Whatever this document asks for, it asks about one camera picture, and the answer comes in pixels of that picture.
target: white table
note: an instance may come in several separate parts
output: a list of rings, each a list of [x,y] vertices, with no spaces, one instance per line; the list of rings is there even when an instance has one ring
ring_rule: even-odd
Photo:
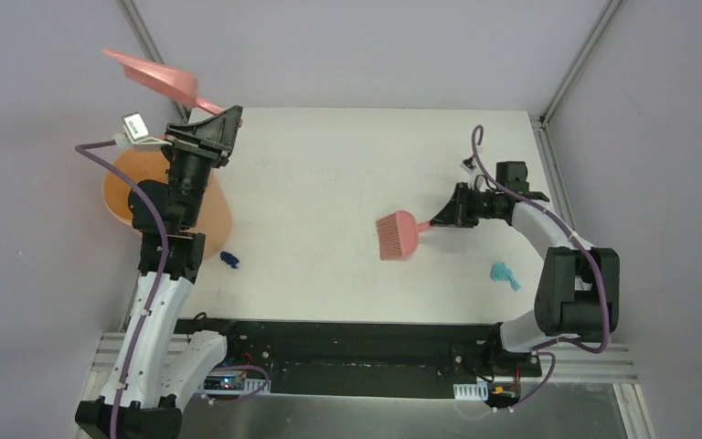
[[[193,121],[204,113],[193,111]],[[485,127],[482,159],[522,160],[548,193],[525,112],[272,109],[244,111],[235,151],[217,176],[234,226],[203,263],[182,311],[237,319],[494,323],[530,310],[542,260],[502,220],[437,229],[405,262],[378,258],[375,221],[397,209],[429,220],[449,200]],[[523,288],[493,282],[505,262]]]

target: wall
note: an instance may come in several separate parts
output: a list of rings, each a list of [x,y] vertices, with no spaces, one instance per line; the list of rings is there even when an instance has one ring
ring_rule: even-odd
[[[626,2],[550,132],[658,436],[702,437],[702,2]]]
[[[221,105],[545,111],[606,0],[140,0]]]
[[[158,130],[172,110],[105,46],[139,50],[115,2],[0,2],[0,437],[68,435],[101,332],[133,290],[138,239],[73,146],[133,111]]]

